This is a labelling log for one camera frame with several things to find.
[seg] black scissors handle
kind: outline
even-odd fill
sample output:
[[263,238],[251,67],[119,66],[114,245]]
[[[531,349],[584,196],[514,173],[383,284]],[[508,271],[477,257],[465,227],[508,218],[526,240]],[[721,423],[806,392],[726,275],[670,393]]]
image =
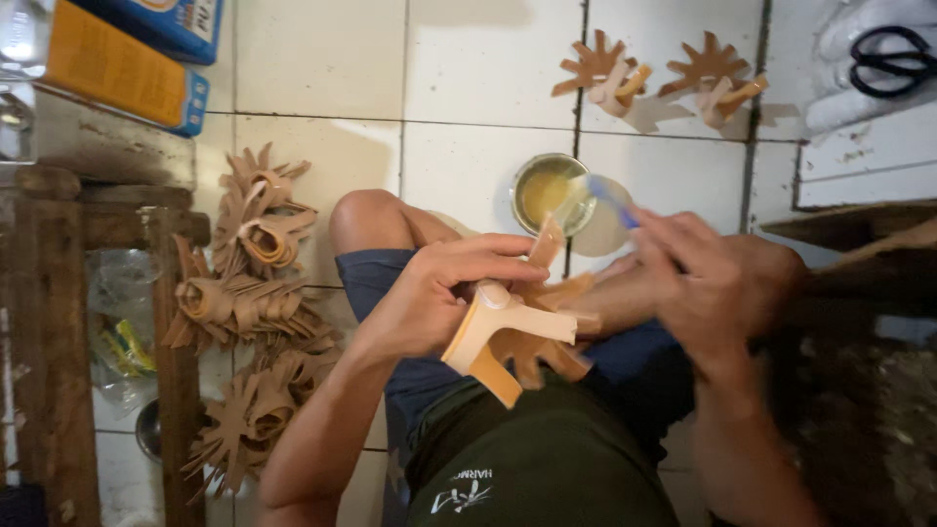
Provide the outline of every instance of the black scissors handle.
[[[903,37],[917,51],[901,53],[863,53],[862,45],[870,38],[874,38],[879,35],[897,35],[899,37]],[[900,25],[886,25],[882,27],[876,27],[875,29],[868,31],[859,37],[855,44],[853,44],[853,48],[849,54],[855,59],[855,64],[853,64],[849,70],[849,80],[853,86],[855,86],[855,89],[868,95],[869,97],[901,97],[911,93],[927,80],[933,77],[937,77],[937,58],[928,53],[929,50],[930,44],[928,44],[928,42],[923,37],[918,35],[916,31],[910,28]],[[903,66],[898,66],[897,64],[894,64],[894,61],[897,60],[917,61],[920,63],[921,67],[906,68]],[[862,80],[862,78],[859,76],[859,68],[877,69],[897,77],[907,78],[909,79],[909,82],[907,85],[902,86],[901,88],[888,90],[879,89]]]

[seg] person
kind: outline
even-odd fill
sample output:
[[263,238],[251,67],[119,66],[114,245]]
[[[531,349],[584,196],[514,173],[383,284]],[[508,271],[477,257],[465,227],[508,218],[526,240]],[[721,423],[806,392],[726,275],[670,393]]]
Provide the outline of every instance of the person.
[[479,279],[540,281],[533,240],[462,239],[382,190],[345,196],[330,236],[361,322],[292,419],[260,479],[261,525],[334,525],[381,394],[413,448],[407,525],[677,525],[657,477],[667,427],[695,408],[692,451],[706,505],[741,527],[815,526],[785,455],[747,339],[804,277],[790,249],[721,237],[694,214],[636,212],[636,255],[597,275],[569,309],[601,315],[593,367],[506,410],[439,361]]

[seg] cut leather pieces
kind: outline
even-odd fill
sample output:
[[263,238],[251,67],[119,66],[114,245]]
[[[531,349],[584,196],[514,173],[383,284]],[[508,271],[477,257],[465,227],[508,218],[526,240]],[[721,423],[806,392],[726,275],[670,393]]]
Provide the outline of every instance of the cut leather pieces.
[[676,60],[667,63],[669,69],[683,75],[683,78],[662,85],[657,92],[658,97],[699,86],[703,82],[715,83],[722,77],[728,77],[736,89],[744,84],[736,78],[736,75],[748,67],[748,61],[735,58],[736,48],[731,44],[720,48],[715,34],[705,31],[704,36],[705,42],[701,52],[697,52],[690,44],[683,42],[683,51],[690,57],[689,64]]
[[734,84],[728,77],[722,77],[715,87],[708,83],[700,86],[700,92],[696,95],[696,107],[703,116],[703,122],[710,128],[724,127],[746,100],[768,88],[767,77],[764,73],[735,91],[733,91]]
[[[501,361],[497,356],[492,355],[488,346],[488,341],[495,332],[504,328],[547,339],[561,339],[572,344],[576,336],[576,319],[525,306],[494,280],[484,279],[478,282],[468,314],[456,331],[449,348],[442,355],[442,360],[459,373],[474,376],[491,390],[501,403],[513,408],[517,397],[520,396],[519,385],[500,365]],[[492,364],[492,360],[498,364],[497,368]]]
[[608,79],[588,91],[588,99],[602,108],[605,113],[619,119],[628,114],[634,96],[644,93],[644,84],[650,77],[651,68],[643,64],[628,79],[632,67],[619,62],[612,68]]
[[219,184],[228,189],[218,206],[212,240],[212,262],[222,279],[248,269],[271,279],[276,269],[293,264],[306,227],[316,221],[316,211],[292,200],[292,181],[311,164],[270,168],[271,143],[255,159],[244,149],[243,157],[228,158],[233,173]]
[[[549,267],[564,245],[562,229],[547,216],[528,261]],[[442,360],[459,373],[478,379],[509,409],[524,389],[543,387],[541,360],[571,382],[579,381],[591,364],[580,356],[581,346],[564,342],[575,343],[579,320],[589,331],[598,331],[598,317],[557,311],[593,282],[586,274],[549,286],[518,282],[508,291],[493,280],[480,281],[468,314]],[[504,368],[509,360],[516,379]]]
[[226,489],[237,493],[246,476],[258,479],[283,430],[339,356],[337,350],[320,355],[286,351],[269,368],[242,369],[223,386],[224,399],[206,404],[212,423],[199,431],[183,467],[185,474],[213,467],[192,502],[214,480],[220,479],[217,497]]
[[[601,29],[595,30],[595,51],[592,51],[583,42],[574,42],[573,49],[579,53],[579,61],[563,59],[559,66],[576,76],[573,79],[558,83],[553,86],[550,97],[557,97],[563,94],[575,91],[576,88],[591,88],[599,82],[605,80],[612,72],[612,68],[618,62],[618,56],[625,51],[625,44],[619,40],[611,51],[605,49],[605,32]],[[638,65],[633,58],[624,61],[628,66],[634,68]]]
[[337,332],[300,292],[304,279],[206,278],[201,251],[190,250],[180,236],[175,241],[183,276],[188,278],[176,286],[179,310],[163,345],[180,348],[196,343],[196,354],[215,341],[227,345],[225,349],[238,341],[262,342],[260,350],[274,354],[284,349],[318,353],[335,346]]

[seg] hand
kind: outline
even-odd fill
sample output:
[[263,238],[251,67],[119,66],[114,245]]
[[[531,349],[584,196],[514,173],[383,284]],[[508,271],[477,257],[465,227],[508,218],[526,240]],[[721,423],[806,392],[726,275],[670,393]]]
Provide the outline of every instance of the hand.
[[[749,365],[741,313],[742,274],[721,236],[693,213],[663,218],[638,211],[638,255],[658,288],[661,323],[703,378]],[[686,274],[677,271],[677,265]]]
[[441,351],[469,311],[452,292],[460,282],[549,278],[546,269],[515,258],[528,254],[533,241],[511,234],[482,234],[421,248],[361,323],[355,340],[393,359]]

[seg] plastic bag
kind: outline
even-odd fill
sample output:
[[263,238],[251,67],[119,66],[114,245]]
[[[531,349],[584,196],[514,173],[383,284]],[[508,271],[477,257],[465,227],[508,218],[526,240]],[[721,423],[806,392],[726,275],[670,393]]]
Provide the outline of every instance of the plastic bag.
[[92,381],[120,419],[156,395],[153,282],[159,270],[146,251],[99,250],[86,254],[85,276]]

